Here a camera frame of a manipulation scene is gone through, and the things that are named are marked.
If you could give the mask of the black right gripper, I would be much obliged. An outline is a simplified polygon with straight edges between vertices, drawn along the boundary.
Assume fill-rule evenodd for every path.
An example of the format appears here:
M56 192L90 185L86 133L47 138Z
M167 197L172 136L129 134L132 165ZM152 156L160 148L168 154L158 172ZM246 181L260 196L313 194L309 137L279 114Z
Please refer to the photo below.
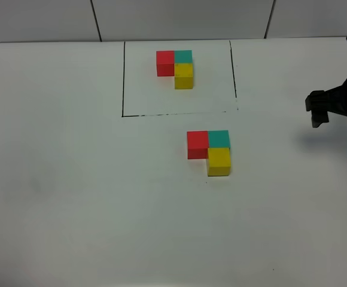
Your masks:
M331 100L330 112L347 117L347 79L341 86L335 87L327 93ZM306 98L306 111L311 112L313 128L318 128L321 124L329 122L326 104L327 97L323 90L312 91Z

